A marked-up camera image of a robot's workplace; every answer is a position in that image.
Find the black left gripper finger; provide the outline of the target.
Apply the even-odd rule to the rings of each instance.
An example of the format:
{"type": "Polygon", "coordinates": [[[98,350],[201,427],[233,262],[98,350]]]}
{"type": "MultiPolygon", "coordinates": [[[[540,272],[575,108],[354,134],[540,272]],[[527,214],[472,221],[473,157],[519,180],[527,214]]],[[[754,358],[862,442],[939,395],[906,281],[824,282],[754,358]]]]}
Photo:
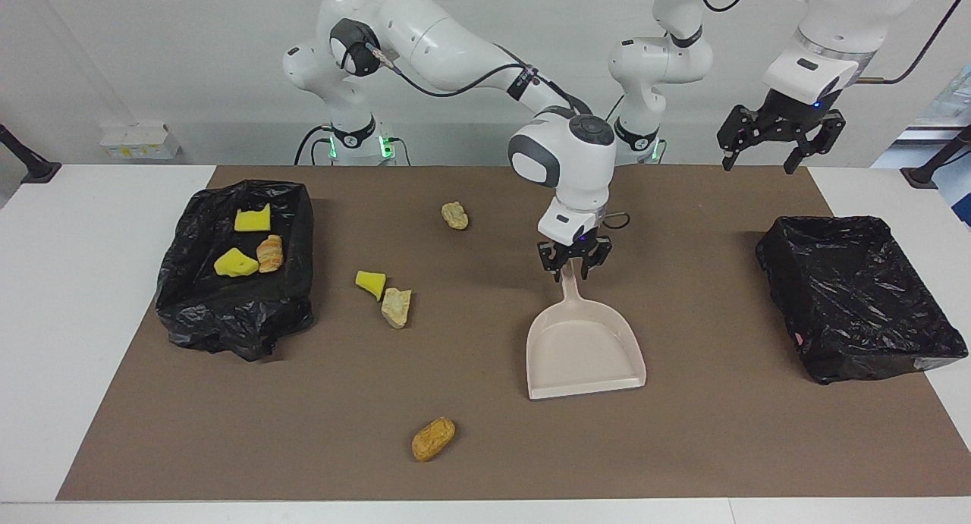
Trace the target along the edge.
{"type": "Polygon", "coordinates": [[[755,114],[743,105],[735,105],[717,132],[718,146],[724,154],[721,163],[725,171],[731,171],[738,155],[752,146],[755,129],[755,114]]]}
{"type": "Polygon", "coordinates": [[[788,134],[792,137],[795,147],[784,162],[786,174],[794,174],[801,162],[811,155],[828,154],[845,126],[846,121],[842,113],[827,113],[819,120],[815,136],[808,138],[808,132],[811,129],[805,124],[788,123],[788,134]]]}

